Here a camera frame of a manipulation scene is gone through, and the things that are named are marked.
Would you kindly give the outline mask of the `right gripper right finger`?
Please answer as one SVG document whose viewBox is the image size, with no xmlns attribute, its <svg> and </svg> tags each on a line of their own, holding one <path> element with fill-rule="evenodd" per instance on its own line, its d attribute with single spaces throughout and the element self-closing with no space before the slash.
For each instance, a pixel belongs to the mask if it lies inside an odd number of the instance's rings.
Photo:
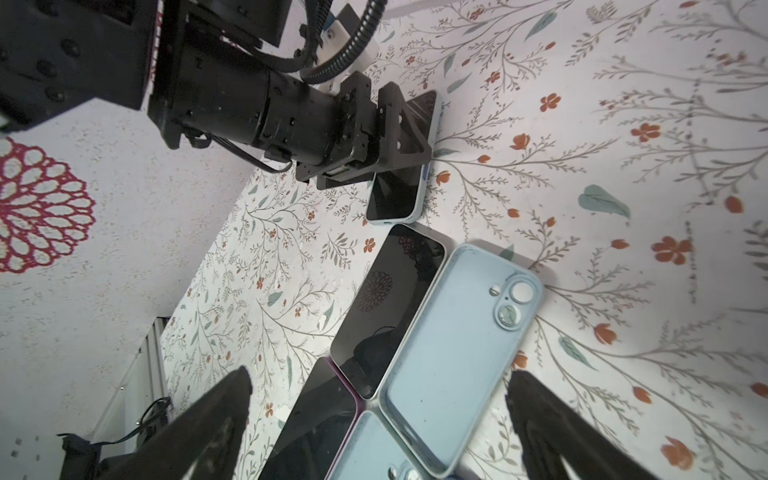
<svg viewBox="0 0 768 480">
<path fill-rule="evenodd" d="M 531 479 L 652 479 L 535 376 L 515 371 L 505 395 L 507 409 Z"/>
</svg>

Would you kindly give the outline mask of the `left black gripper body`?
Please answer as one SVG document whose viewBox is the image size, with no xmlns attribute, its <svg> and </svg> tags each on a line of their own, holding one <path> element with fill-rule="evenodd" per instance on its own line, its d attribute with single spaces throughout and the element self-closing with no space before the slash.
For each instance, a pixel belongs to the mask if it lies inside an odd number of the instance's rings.
<svg viewBox="0 0 768 480">
<path fill-rule="evenodd" d="M 334 97 L 330 142 L 318 166 L 298 163 L 296 179 L 308 183 L 316 179 L 319 190 L 371 181 L 377 160 L 375 139 L 378 109 L 370 98 L 371 81 L 354 72 L 342 83 Z"/>
</svg>

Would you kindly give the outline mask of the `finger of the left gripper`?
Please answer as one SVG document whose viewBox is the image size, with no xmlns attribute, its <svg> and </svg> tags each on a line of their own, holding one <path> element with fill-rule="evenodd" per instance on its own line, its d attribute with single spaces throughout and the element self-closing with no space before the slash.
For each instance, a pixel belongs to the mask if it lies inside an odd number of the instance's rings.
<svg viewBox="0 0 768 480">
<path fill-rule="evenodd" d="M 378 160 L 375 171 L 422 166 L 432 160 L 434 91 L 406 100 L 394 82 L 378 95 Z"/>
</svg>

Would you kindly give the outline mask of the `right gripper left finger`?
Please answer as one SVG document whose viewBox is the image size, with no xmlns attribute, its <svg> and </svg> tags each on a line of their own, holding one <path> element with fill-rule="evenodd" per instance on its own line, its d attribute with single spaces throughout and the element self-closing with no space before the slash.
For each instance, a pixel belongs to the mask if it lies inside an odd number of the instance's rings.
<svg viewBox="0 0 768 480">
<path fill-rule="evenodd" d="M 251 394 L 249 373 L 241 366 L 104 477 L 232 479 Z"/>
</svg>

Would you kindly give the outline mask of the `black phone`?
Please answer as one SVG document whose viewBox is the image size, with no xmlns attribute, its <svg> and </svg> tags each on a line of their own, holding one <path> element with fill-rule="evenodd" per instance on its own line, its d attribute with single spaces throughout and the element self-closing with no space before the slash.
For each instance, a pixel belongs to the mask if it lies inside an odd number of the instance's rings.
<svg viewBox="0 0 768 480">
<path fill-rule="evenodd" d="M 408 226 L 389 230 L 330 347 L 361 398 L 377 392 L 445 256 L 440 242 Z"/>
<path fill-rule="evenodd" d="M 442 111 L 440 94 L 427 91 L 408 101 L 407 106 L 432 149 Z M 374 225 L 416 222 L 423 212 L 432 159 L 433 153 L 429 152 L 425 164 L 377 173 L 372 180 L 365 219 Z"/>
</svg>

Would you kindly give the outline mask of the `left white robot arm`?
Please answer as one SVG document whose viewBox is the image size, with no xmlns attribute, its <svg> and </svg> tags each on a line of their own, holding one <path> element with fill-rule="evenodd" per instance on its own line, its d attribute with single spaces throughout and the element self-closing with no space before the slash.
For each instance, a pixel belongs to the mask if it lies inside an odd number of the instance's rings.
<svg viewBox="0 0 768 480">
<path fill-rule="evenodd" d="M 286 1 L 5 1 L 1 131 L 34 128 L 85 102 L 145 109 L 165 144 L 217 144 L 321 189 L 429 163 L 435 92 L 373 92 L 354 71 L 385 13 L 368 2 L 342 46 L 319 56 L 327 1 L 308 1 L 293 55 L 278 46 Z"/>
</svg>

